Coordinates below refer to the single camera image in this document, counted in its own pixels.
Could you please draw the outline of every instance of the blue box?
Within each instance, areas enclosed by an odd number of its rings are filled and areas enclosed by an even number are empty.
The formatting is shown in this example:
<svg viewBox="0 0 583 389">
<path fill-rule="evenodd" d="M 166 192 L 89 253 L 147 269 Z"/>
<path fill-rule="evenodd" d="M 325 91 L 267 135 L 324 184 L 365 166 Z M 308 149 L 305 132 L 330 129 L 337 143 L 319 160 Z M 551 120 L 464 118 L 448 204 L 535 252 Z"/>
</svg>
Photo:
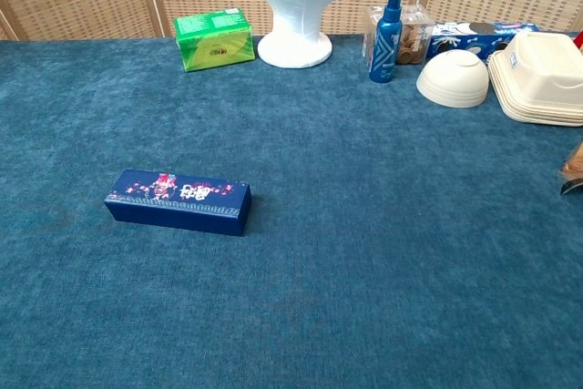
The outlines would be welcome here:
<svg viewBox="0 0 583 389">
<path fill-rule="evenodd" d="M 241 181 L 128 169 L 105 203 L 115 220 L 242 236 L 251 188 Z"/>
<path fill-rule="evenodd" d="M 484 22 L 435 24 L 427 58 L 439 55 L 446 50 L 464 49 L 486 60 L 497 50 L 502 50 L 517 32 L 538 31 L 534 23 Z"/>
</svg>

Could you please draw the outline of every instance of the green tea box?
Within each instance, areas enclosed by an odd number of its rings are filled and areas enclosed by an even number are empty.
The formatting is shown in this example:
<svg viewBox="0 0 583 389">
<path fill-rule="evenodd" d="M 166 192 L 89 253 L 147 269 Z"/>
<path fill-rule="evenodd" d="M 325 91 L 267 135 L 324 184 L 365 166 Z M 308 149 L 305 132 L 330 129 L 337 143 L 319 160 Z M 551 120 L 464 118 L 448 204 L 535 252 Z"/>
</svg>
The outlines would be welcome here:
<svg viewBox="0 0 583 389">
<path fill-rule="evenodd" d="M 251 26 L 237 8 L 174 19 L 184 70 L 255 59 Z"/>
</svg>

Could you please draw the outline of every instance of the teal carpet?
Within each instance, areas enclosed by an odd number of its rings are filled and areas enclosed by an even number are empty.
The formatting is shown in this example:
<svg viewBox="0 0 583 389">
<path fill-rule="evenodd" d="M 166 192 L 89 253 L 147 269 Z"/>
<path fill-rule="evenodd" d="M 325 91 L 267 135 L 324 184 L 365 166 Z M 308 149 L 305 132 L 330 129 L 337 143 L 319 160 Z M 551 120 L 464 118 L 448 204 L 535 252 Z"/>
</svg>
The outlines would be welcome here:
<svg viewBox="0 0 583 389">
<path fill-rule="evenodd" d="M 332 42 L 190 74 L 171 39 L 0 42 L 0 387 L 581 387 L 583 129 Z M 249 182 L 245 237 L 113 221 L 128 168 Z"/>
</svg>

